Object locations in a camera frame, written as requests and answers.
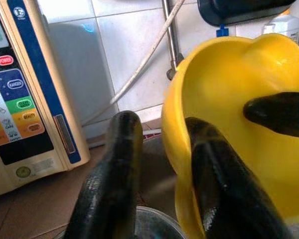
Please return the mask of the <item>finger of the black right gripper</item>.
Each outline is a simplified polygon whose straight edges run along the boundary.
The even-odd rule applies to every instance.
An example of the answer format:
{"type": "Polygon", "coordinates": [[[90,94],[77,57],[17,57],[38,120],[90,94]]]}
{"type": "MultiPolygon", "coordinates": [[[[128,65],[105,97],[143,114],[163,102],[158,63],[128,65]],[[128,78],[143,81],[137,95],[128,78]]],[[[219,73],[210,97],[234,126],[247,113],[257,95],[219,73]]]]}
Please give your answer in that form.
{"type": "Polygon", "coordinates": [[[246,119],[276,133],[299,137],[299,92],[281,92],[249,100],[246,119]]]}

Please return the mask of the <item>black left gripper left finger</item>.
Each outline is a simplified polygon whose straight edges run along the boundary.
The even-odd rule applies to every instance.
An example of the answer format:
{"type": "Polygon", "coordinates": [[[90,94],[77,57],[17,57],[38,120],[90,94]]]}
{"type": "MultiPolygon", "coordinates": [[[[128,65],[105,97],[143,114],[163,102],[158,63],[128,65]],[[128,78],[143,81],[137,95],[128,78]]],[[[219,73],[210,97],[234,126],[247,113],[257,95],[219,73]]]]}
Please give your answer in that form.
{"type": "Polygon", "coordinates": [[[143,129],[132,111],[110,120],[106,151],[80,190],[66,239],[133,239],[143,129]]]}

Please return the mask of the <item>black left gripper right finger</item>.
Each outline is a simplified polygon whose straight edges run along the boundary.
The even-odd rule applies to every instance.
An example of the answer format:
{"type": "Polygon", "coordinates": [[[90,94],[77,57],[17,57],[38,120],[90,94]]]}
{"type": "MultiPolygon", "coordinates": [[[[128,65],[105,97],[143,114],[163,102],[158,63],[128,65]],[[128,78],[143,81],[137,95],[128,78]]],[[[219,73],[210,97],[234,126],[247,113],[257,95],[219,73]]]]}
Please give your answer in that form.
{"type": "Polygon", "coordinates": [[[212,124],[189,117],[194,193],[207,239],[290,239],[255,174],[212,124]]]}

